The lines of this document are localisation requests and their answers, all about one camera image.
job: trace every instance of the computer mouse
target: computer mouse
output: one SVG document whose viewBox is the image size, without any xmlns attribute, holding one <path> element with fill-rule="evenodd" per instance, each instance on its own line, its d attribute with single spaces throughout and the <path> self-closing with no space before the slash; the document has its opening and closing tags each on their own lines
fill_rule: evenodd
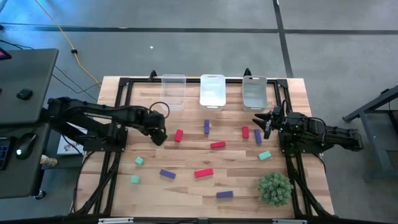
<svg viewBox="0 0 398 224">
<path fill-rule="evenodd" d="M 33 150 L 33 145 L 37 139 L 35 133 L 25 133 L 16 144 L 17 159 L 27 159 Z"/>
</svg>

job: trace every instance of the plastic container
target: plastic container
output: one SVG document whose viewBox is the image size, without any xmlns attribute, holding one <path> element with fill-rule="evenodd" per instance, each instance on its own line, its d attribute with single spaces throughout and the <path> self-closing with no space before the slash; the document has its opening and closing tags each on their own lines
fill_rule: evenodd
<svg viewBox="0 0 398 224">
<path fill-rule="evenodd" d="M 204 110 L 221 111 L 226 104 L 224 75 L 202 75 L 200 77 L 200 106 Z"/>
<path fill-rule="evenodd" d="M 184 109 L 186 82 L 187 78 L 185 75 L 162 75 L 160 100 L 168 104 L 170 111 L 181 111 Z M 165 105 L 161 106 L 164 110 L 167 110 Z"/>
<path fill-rule="evenodd" d="M 267 78 L 243 77 L 243 111 L 261 112 L 268 106 Z"/>
</svg>

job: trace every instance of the purple block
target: purple block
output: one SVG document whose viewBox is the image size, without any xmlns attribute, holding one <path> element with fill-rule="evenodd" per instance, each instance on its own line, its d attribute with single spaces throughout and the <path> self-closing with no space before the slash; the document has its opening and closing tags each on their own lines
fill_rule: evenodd
<svg viewBox="0 0 398 224">
<path fill-rule="evenodd" d="M 175 174 L 167 170 L 160 170 L 160 174 L 171 179 L 175 178 Z"/>
<path fill-rule="evenodd" d="M 228 198 L 234 197 L 234 192 L 232 190 L 227 192 L 217 192 L 217 198 Z"/>
<path fill-rule="evenodd" d="M 260 134 L 260 130 L 255 129 L 254 130 L 254 135 L 256 136 L 256 143 L 257 144 L 261 144 L 261 134 Z"/>
<path fill-rule="evenodd" d="M 210 132 L 210 121 L 205 120 L 205 134 L 209 134 Z"/>
</svg>

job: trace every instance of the green plant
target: green plant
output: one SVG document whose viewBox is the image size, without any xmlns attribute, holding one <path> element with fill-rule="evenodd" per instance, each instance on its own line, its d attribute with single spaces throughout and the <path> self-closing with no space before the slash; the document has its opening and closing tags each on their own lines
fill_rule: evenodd
<svg viewBox="0 0 398 224">
<path fill-rule="evenodd" d="M 291 198 L 292 189 L 293 185 L 287 177 L 270 172 L 259 180 L 258 190 L 261 193 L 259 200 L 275 207 L 286 205 Z"/>
</svg>

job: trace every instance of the wooden table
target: wooden table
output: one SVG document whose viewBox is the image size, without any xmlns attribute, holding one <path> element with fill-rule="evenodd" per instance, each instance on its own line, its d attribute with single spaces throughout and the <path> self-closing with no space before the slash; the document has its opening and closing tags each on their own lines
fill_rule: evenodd
<svg viewBox="0 0 398 224">
<path fill-rule="evenodd" d="M 104 77 L 99 104 L 114 106 L 120 77 Z M 288 79 L 293 110 L 311 116 L 304 80 Z M 160 83 L 135 83 L 131 105 L 149 107 L 160 100 Z M 257 181 L 270 171 L 287 175 L 285 158 L 279 151 L 277 132 L 257 146 L 251 119 L 253 113 L 242 111 L 241 84 L 227 84 L 227 104 L 223 111 L 200 109 L 200 85 L 187 83 L 185 109 L 172 111 L 166 119 L 169 138 L 156 146 L 149 137 L 129 129 L 126 151 L 122 153 L 112 216 L 127 217 L 213 217 L 213 218 L 292 218 L 293 206 L 274 208 L 258 200 Z M 274 107 L 275 94 L 267 87 L 269 108 Z M 155 110 L 162 111 L 160 106 Z M 203 123 L 209 119 L 210 134 L 203 134 Z M 250 138 L 242 138 L 242 126 L 249 126 Z M 177 129 L 184 131 L 183 140 L 174 142 Z M 224 149 L 212 150 L 210 143 L 226 141 Z M 270 151 L 272 157 L 259 161 L 258 154 Z M 78 184 L 76 205 L 80 208 L 90 197 L 100 179 L 103 152 L 96 152 L 83 168 Z M 145 163 L 134 163 L 141 156 Z M 303 155 L 307 184 L 324 208 L 333 213 L 330 193 L 322 163 L 311 154 Z M 214 175 L 196 179 L 197 169 L 212 167 Z M 175 180 L 160 176 L 167 169 L 177 174 Z M 140 184 L 130 183 L 132 175 L 141 178 Z M 217 199 L 217 192 L 233 190 L 234 197 Z M 107 194 L 103 197 L 104 208 Z M 298 190 L 303 209 L 301 191 Z"/>
</svg>

